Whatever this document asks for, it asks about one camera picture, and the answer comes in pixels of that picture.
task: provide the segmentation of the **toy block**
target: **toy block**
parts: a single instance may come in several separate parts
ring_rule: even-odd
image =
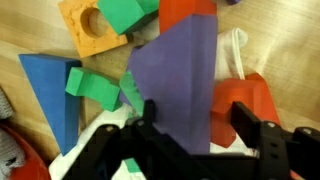
[[[65,0],[59,3],[61,14],[82,58],[128,43],[127,37],[118,36],[109,24],[104,35],[93,33],[89,17],[92,12],[98,11],[96,3],[97,0]]]
[[[236,139],[236,132],[230,124],[234,101],[244,103],[258,118],[280,124],[266,82],[259,74],[252,74],[246,78],[246,80],[227,79],[214,89],[211,142],[225,148]]]
[[[59,145],[67,154],[78,140],[80,101],[65,92],[67,77],[80,61],[44,54],[20,54],[20,61]]]
[[[113,112],[121,107],[118,82],[88,68],[71,69],[66,91],[98,101],[104,110]]]
[[[128,119],[134,118],[134,117],[135,117],[134,114],[133,114],[132,112],[129,112],[129,114],[128,114]]]
[[[120,88],[125,94],[125,97],[130,102],[131,106],[136,110],[138,115],[142,117],[144,109],[144,100],[142,99],[139,93],[139,90],[130,71],[127,71],[120,79]]]
[[[129,173],[141,172],[140,167],[133,158],[126,159],[124,162],[126,163]]]
[[[216,16],[191,15],[128,61],[143,100],[157,106],[154,126],[189,153],[209,153],[216,42]]]
[[[134,48],[131,50],[130,56],[132,56],[135,52],[137,52],[141,47],[143,47],[143,46],[136,46],[136,47],[134,47]],[[126,103],[126,104],[132,106],[131,103],[130,103],[130,101],[128,100],[128,98],[127,98],[126,95],[124,94],[123,90],[120,91],[119,99],[120,99],[121,102]]]
[[[216,15],[217,7],[211,0],[161,0],[159,5],[160,33],[191,14]]]
[[[99,0],[97,4],[118,34],[128,34],[157,17],[159,0]]]

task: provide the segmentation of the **wooden floor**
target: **wooden floor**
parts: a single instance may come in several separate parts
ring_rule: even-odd
[[[58,2],[0,4],[0,86],[16,111],[10,122],[47,162],[59,153],[58,146],[17,55],[47,53],[79,59]],[[320,130],[320,1],[243,0],[232,7],[224,0],[215,2],[219,32],[239,27],[248,33],[248,44],[242,49],[245,72],[265,77],[283,127]],[[135,39],[135,43],[81,59],[83,66],[119,78],[131,49],[147,42]],[[81,129],[100,112],[98,103],[84,99]]]

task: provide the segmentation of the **white cloth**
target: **white cloth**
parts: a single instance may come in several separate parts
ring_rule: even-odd
[[[214,143],[210,143],[210,153],[243,153],[247,156],[253,156],[253,151],[244,144],[239,135],[237,134],[236,140],[231,144],[229,148],[224,148]]]
[[[246,32],[233,28],[218,35],[215,81],[227,78],[245,79],[240,48],[248,41]]]

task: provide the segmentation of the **orange foam piece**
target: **orange foam piece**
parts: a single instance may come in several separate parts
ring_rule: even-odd
[[[65,0],[59,3],[61,14],[82,58],[128,43],[126,35],[117,35],[109,24],[101,37],[92,32],[89,27],[89,16],[98,9],[97,1]]]
[[[216,15],[217,6],[211,0],[160,0],[160,33],[191,14]]]
[[[228,148],[236,138],[230,124],[232,102],[241,101],[259,119],[280,125],[268,85],[257,73],[246,80],[227,79],[214,89],[211,109],[211,142]]]

